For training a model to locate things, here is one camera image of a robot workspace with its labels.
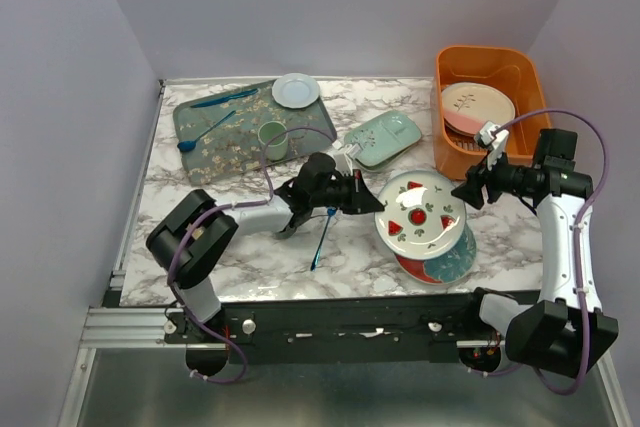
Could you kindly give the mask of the red plate teal flower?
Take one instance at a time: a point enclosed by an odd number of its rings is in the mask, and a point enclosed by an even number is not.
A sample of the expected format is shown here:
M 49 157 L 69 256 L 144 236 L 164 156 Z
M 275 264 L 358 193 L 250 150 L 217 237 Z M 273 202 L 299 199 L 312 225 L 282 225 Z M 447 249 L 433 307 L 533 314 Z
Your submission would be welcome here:
M 414 279 L 436 286 L 453 284 L 466 277 L 476 259 L 473 232 L 466 227 L 458 242 L 446 253 L 430 260 L 415 260 L 395 255 L 400 267 Z

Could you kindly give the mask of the cream pink branch plate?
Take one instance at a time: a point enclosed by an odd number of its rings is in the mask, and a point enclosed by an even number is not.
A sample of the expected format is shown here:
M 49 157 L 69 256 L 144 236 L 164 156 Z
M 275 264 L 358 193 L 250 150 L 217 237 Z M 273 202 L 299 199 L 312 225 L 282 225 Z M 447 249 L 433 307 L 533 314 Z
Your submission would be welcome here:
M 498 125 L 515 118 L 513 102 L 501 91 L 472 82 L 451 84 L 441 92 L 444 121 L 467 131 L 479 131 L 487 122 Z

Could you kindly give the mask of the red rimmed beige plate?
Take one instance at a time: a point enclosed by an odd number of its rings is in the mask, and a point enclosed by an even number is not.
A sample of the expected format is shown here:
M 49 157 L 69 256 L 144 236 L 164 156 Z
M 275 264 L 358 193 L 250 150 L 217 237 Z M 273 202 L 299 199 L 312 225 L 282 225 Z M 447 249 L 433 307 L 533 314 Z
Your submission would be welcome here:
M 477 131 L 467 131 L 465 129 L 454 127 L 448 122 L 445 122 L 444 125 L 447 135 L 454 140 L 472 139 L 477 133 Z

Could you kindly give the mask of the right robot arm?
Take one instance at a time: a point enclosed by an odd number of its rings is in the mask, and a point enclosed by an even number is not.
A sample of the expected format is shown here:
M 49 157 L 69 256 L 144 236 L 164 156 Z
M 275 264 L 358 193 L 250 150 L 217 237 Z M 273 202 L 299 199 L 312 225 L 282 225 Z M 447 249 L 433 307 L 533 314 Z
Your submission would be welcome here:
M 617 320 L 602 312 L 592 275 L 593 181 L 575 170 L 576 133 L 541 130 L 531 166 L 509 162 L 507 138 L 492 122 L 480 129 L 474 139 L 487 154 L 452 194 L 475 209 L 503 194 L 530 200 L 542 232 L 540 293 L 536 303 L 524 305 L 479 288 L 476 305 L 461 312 L 460 326 L 474 339 L 496 330 L 512 362 L 579 380 L 619 333 Z

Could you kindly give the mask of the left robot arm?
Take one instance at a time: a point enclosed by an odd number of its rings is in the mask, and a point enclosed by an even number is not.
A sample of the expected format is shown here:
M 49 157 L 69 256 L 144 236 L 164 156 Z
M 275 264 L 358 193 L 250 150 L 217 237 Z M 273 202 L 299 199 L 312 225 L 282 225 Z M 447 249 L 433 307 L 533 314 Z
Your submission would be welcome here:
M 296 177 L 271 188 L 264 200 L 219 205 L 202 189 L 186 195 L 147 236 L 146 248 L 190 314 L 188 331 L 201 342 L 212 341 L 221 332 L 222 303 L 209 275 L 234 238 L 260 232 L 287 238 L 321 207 L 346 215 L 385 210 L 360 170 L 343 173 L 324 153 L 312 154 Z

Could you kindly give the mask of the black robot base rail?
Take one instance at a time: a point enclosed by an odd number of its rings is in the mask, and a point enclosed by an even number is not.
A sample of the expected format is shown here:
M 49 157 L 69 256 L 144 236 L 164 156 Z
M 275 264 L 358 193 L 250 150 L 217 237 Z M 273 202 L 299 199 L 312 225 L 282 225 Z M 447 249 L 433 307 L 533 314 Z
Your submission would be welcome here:
M 472 294 L 228 302 L 200 330 L 181 311 L 167 314 L 165 341 L 184 345 L 195 365 L 223 358 L 224 336 L 249 364 L 463 363 L 497 371 L 504 340 L 472 316 Z

